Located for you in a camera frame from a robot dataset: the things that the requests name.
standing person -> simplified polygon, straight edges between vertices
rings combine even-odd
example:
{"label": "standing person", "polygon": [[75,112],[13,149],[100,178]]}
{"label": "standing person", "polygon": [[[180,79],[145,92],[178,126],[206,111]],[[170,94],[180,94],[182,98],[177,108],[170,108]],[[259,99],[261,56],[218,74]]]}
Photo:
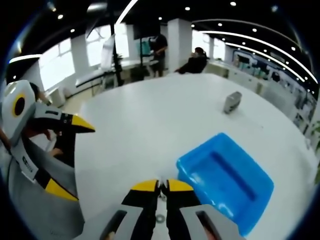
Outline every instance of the standing person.
{"label": "standing person", "polygon": [[159,33],[157,36],[150,38],[149,43],[151,50],[154,52],[154,60],[158,61],[151,67],[154,77],[156,77],[157,72],[158,76],[162,77],[164,75],[166,65],[166,50],[168,49],[167,38]]}

desk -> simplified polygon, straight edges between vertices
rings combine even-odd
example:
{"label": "desk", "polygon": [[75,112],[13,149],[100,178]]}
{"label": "desk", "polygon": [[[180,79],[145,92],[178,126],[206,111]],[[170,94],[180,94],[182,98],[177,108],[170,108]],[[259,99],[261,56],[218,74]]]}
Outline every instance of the desk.
{"label": "desk", "polygon": [[[145,59],[143,60],[143,64],[147,64],[147,65],[152,65],[157,63],[158,61],[156,60],[149,60],[149,59]],[[128,70],[128,69],[132,69],[134,68],[136,65],[140,64],[140,60],[122,60],[120,62],[122,70]],[[92,72],[90,72],[89,74],[86,74],[82,77],[80,77],[79,79],[76,80],[75,86],[78,88],[84,84],[87,84],[93,80],[102,78],[106,75],[112,75],[114,74],[114,67],[111,68],[111,71],[105,71],[101,68],[96,69]]]}
{"label": "desk", "polygon": [[[222,113],[227,95],[242,101]],[[213,74],[172,75],[95,96],[79,115],[95,133],[75,140],[75,177],[85,219],[120,203],[138,182],[176,178],[179,157],[219,132],[268,173],[274,191],[248,240],[282,240],[310,202],[317,159],[297,127],[250,90]]]}

blue tray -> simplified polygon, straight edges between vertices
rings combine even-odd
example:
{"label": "blue tray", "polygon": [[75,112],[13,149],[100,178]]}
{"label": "blue tray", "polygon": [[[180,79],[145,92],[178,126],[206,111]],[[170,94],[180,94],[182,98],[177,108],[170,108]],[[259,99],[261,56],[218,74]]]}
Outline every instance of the blue tray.
{"label": "blue tray", "polygon": [[219,133],[180,157],[178,179],[238,225],[245,237],[264,212],[274,183],[230,137]]}

white counter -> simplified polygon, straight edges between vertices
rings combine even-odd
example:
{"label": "white counter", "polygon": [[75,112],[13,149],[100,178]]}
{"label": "white counter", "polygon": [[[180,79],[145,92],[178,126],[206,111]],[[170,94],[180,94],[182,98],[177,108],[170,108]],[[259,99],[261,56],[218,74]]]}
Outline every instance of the white counter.
{"label": "white counter", "polygon": [[[224,100],[239,91],[231,115]],[[128,84],[95,96],[79,115],[95,133],[78,134],[75,177],[83,216],[120,203],[136,183],[176,178],[177,159],[224,132],[264,169],[274,191],[247,240],[283,240],[306,211],[318,161],[296,126],[250,90],[213,74]]]}

person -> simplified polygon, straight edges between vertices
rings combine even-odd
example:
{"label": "person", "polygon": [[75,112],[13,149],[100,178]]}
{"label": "person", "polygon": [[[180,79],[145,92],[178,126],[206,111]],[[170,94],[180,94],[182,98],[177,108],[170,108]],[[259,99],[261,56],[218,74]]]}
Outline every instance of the person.
{"label": "person", "polygon": [[208,59],[206,52],[201,47],[196,47],[188,62],[174,72],[179,74],[200,74],[205,69]]}
{"label": "person", "polygon": [[157,63],[151,66],[154,77],[156,77],[157,72],[158,76],[162,77],[166,65],[166,50],[168,49],[167,38],[160,33],[156,37],[150,38],[149,44],[154,54],[154,60],[157,61]]}

